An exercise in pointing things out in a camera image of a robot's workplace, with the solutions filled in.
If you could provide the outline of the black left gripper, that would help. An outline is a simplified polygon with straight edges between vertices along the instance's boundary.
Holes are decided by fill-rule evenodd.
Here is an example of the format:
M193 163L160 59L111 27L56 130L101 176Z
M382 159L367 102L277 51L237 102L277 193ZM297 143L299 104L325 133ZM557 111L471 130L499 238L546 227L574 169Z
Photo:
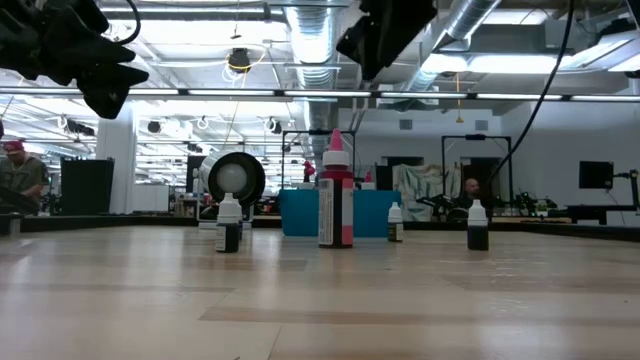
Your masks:
M101 36L107 29L108 21L93 0L0 0L0 68L27 80L46 76L67 85L72 64L133 61L133 51ZM77 87L99 117L115 119L130 88L148 78L143 70L102 64L83 70Z

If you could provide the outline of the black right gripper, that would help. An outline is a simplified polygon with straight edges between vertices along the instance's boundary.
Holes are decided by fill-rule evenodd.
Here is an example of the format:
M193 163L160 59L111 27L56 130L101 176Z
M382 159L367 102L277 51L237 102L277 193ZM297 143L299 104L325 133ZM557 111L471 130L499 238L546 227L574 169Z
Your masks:
M433 0L360 0L361 17L339 38L336 50L360 63L373 80L437 15Z

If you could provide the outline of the large pink food coloring bottle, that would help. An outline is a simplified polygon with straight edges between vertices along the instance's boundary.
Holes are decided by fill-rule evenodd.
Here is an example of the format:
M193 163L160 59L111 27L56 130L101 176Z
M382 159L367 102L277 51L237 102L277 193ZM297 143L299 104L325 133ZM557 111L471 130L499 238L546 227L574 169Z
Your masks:
M343 147L342 133L334 129L323 153L319 174L318 246L352 248L354 243L354 180L350 155Z

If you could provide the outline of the blue plastic bin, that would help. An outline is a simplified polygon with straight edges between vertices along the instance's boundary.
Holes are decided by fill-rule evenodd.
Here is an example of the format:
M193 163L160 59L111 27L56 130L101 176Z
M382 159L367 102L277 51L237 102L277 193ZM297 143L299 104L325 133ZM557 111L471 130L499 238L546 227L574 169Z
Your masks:
M279 194L282 230L285 236L318 235L319 192L282 190ZM356 190L354 192L354 236L387 237L388 213L392 203L401 204L398 191Z

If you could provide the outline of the small dark white-capped bottle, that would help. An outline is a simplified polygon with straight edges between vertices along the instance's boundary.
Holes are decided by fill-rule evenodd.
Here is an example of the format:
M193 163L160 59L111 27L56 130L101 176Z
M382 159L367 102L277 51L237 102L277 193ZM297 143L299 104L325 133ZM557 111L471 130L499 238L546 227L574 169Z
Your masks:
M216 221L215 250L219 253L236 253L239 250L242 212L238 200L226 193L219 203Z
M397 202L393 202L388 212L388 241L402 242L404 240L403 232L402 210Z
M467 248L475 251L489 250L488 218L479 199L474 199L468 209Z

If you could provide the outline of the long ceiling light bar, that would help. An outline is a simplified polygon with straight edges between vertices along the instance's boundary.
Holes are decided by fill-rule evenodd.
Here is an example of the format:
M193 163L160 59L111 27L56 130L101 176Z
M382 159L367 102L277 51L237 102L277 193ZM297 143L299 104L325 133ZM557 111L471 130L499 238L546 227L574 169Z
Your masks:
M32 97L81 97L76 88L62 87L0 87L0 95ZM384 100L471 100L471 101L536 101L539 94L511 93L457 93L457 92L395 92L395 91L340 91L340 90L252 90L252 89L169 89L134 88L129 91L132 99L143 98L302 98L302 99L384 99ZM547 94L546 101L583 103L636 103L640 95L560 95Z

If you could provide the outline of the white column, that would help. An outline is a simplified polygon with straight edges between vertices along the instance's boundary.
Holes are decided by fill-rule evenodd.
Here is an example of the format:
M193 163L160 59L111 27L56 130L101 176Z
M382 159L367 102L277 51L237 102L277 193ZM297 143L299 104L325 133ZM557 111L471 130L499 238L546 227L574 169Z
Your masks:
M138 127L131 102L123 105L115 119L98 123L96 158L114 160L110 213L133 212Z

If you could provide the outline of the black cabinet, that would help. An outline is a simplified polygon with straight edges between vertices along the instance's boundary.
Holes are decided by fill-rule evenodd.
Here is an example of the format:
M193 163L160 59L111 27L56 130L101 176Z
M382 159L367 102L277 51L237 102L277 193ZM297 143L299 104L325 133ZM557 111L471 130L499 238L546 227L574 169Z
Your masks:
M115 161L63 160L61 213L64 216L102 215L110 209Z

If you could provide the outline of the person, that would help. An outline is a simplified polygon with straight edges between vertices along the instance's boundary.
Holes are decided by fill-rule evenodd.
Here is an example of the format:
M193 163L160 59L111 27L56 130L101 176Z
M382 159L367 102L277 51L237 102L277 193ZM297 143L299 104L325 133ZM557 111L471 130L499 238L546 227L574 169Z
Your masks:
M6 188L26 198L27 206L14 206L18 212L37 215L42 191L49 184L46 165L29 155L20 141L5 142L3 150L5 157L0 159L0 189Z
M475 200L482 201L480 184L475 178L468 178L464 182L464 189L458 199L459 207L469 209Z

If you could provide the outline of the black monitor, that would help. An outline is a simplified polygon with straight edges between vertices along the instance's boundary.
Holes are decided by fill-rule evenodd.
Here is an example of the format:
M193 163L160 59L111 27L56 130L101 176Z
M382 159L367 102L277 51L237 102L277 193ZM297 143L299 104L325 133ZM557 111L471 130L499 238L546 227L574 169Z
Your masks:
M580 189L611 189L614 179L614 164L601 161L579 163Z

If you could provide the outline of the background black desk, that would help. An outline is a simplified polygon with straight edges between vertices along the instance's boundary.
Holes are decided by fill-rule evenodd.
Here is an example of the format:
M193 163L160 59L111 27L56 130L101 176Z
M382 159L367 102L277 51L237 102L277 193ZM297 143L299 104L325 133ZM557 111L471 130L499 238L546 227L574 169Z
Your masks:
M633 212L636 216L640 216L640 173L633 169L627 173L618 173L614 178L625 178L630 181L632 204L631 205L569 205L566 208L568 217L573 224L577 224L579 220L597 220L600 225L607 224L608 212Z

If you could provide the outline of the silver ribbed ventilation duct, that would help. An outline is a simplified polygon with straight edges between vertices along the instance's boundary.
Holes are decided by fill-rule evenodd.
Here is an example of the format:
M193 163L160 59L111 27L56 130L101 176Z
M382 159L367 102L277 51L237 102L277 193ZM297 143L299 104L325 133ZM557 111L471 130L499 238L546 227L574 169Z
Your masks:
M332 0L300 0L299 6L287 7L285 15L290 26L290 41L297 87L302 90L333 90L337 70L330 68L336 60L336 16L338 9ZM304 121L309 131L327 131L327 135L311 135L315 153L322 153L331 132L338 127L337 101L307 100L303 103Z

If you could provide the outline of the black metal frame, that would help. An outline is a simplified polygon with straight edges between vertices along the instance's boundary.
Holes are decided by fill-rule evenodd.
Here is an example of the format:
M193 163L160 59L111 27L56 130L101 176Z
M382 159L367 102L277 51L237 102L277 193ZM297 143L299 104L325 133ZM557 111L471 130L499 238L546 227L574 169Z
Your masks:
M356 147L356 132L350 130L341 130L341 138L344 138L345 135L350 136L350 140L343 140L343 143L346 144L350 148L351 154L351 169L355 169L355 163L358 157L357 147ZM283 189L285 185L285 154L286 148L290 146L300 146L303 149L306 149L305 142L298 142L298 138L301 135L305 135L308 140L313 140L316 137L324 137L326 140L332 135L331 130L320 130L320 129L312 129L312 130L284 130L281 134L281 147L280 147L280 188Z
M457 196L453 196L451 194L447 194L447 186L446 182L450 175L450 172L447 170L447 162L446 162L446 153L445 144L447 139L464 139L465 141L486 141L490 140L504 140L507 144L507 154L505 157L493 168L489 177L486 179L486 183L483 185L483 189L488 190L493 181L500 175L501 169L505 164L508 165L508 185L509 185L509 200L507 203L510 203L514 199L514 191L513 191L513 165L512 165L512 155L515 150L512 147L512 139L510 136L490 136L483 134L468 134L468 135L443 135L441 137L441 174L442 174L442 195L446 198L450 198L454 204L462 204L466 202L466 191L464 189L461 190L460 194Z

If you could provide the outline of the silver slanted ventilation duct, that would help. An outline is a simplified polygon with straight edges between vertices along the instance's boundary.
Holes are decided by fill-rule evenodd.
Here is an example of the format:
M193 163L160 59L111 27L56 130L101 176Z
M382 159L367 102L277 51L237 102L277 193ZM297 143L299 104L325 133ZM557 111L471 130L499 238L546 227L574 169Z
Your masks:
M427 91L437 76L445 72L435 64L442 51L465 53L475 31L501 0L453 0L446 16L436 16L426 27L419 43L419 66L402 86L405 92Z

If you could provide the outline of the black table edge rail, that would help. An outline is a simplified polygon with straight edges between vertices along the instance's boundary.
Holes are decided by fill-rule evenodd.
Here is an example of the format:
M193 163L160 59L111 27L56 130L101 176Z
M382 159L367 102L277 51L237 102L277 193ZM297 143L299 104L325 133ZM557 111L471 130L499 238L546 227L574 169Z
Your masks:
M10 215L0 215L0 235L7 235L13 220ZM38 217L29 216L21 220L22 233L52 232L65 230L94 229L106 227L124 226L174 226L197 227L195 218L163 217L163 216L53 216ZM383 219L381 225L365 225L363 221L354 222L355 237L386 237L387 220ZM254 228L281 228L281 220L267 218L253 220ZM439 222L408 222L404 224L405 230L410 231L465 231L465 223L439 223ZM593 238L612 241L624 241L640 244L640 227L607 226L607 225L575 225L561 223L490 223L490 232L524 232L554 236L568 236L579 238Z

